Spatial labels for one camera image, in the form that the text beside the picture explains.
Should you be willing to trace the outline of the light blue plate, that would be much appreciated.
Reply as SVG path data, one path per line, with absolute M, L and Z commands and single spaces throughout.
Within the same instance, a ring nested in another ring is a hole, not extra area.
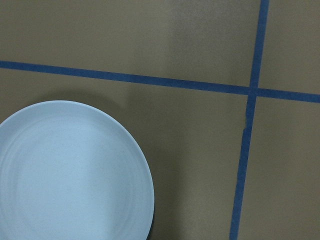
M 145 240 L 154 205 L 141 148 L 103 111 L 45 101 L 1 123 L 1 239 Z

